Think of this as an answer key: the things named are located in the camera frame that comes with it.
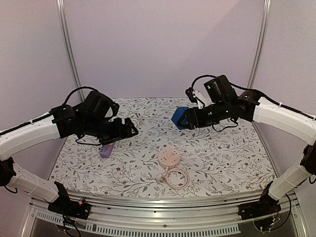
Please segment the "dark blue cube socket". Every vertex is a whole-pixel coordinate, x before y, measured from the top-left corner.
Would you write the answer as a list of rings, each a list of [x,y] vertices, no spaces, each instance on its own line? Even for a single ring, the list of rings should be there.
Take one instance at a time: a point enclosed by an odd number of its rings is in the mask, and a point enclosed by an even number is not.
[[[180,121],[182,115],[185,113],[185,111],[189,109],[188,107],[178,107],[172,118],[171,121],[175,124],[175,126],[179,129],[179,130],[183,130],[186,129],[186,125],[180,125],[178,122]]]

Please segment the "purple power strip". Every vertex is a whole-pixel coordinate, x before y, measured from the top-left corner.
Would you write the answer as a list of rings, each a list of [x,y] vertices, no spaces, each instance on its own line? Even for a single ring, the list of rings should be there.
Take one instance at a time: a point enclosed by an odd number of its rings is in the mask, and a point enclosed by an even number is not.
[[[101,158],[110,158],[114,147],[115,147],[115,142],[107,144],[107,145],[102,145],[101,148],[99,149],[100,157]]]

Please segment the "pink round power socket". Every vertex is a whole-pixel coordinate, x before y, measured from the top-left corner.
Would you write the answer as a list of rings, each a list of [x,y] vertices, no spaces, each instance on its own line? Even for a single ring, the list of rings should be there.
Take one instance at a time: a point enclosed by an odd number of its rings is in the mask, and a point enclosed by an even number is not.
[[[162,168],[175,168],[180,163],[180,153],[175,149],[164,149],[158,154],[158,164]]]

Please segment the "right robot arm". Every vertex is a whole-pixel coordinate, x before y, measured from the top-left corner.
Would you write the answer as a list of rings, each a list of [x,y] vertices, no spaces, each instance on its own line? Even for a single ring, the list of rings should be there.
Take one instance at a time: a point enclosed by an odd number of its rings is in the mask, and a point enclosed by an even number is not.
[[[257,122],[275,127],[291,134],[307,146],[300,162],[288,168],[280,177],[272,181],[255,205],[259,215],[266,215],[274,208],[275,202],[285,194],[300,186],[316,173],[316,118],[314,116],[277,103],[257,90],[246,90],[240,96],[216,95],[207,103],[195,90],[188,89],[189,98],[197,107],[177,109],[173,122],[179,129],[209,127],[225,119],[236,123],[238,119]]]

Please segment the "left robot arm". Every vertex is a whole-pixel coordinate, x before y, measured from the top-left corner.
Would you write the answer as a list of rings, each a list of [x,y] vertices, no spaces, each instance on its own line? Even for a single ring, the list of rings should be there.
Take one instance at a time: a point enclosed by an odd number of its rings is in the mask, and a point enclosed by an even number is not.
[[[51,183],[22,168],[12,156],[46,141],[75,135],[95,137],[98,145],[134,137],[138,134],[130,118],[117,117],[119,104],[96,89],[75,106],[67,101],[49,112],[0,133],[0,185],[39,197],[62,214],[70,214],[73,203],[60,183]]]

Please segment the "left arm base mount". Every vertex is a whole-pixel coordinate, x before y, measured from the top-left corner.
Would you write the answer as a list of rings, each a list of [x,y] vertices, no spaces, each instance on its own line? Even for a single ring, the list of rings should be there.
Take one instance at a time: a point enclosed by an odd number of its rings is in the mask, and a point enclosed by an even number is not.
[[[86,197],[81,197],[79,200],[71,200],[63,184],[57,181],[54,184],[58,189],[58,198],[54,202],[49,202],[48,210],[64,216],[87,220],[91,211],[91,205],[86,201]]]

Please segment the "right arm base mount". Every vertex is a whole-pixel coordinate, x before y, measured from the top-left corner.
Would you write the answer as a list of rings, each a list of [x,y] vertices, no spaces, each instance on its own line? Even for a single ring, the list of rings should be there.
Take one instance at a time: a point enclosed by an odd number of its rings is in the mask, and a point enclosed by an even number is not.
[[[272,181],[264,188],[258,201],[240,204],[238,206],[238,215],[242,220],[257,218],[275,212],[281,211],[281,206],[278,200],[269,196],[269,188]]]

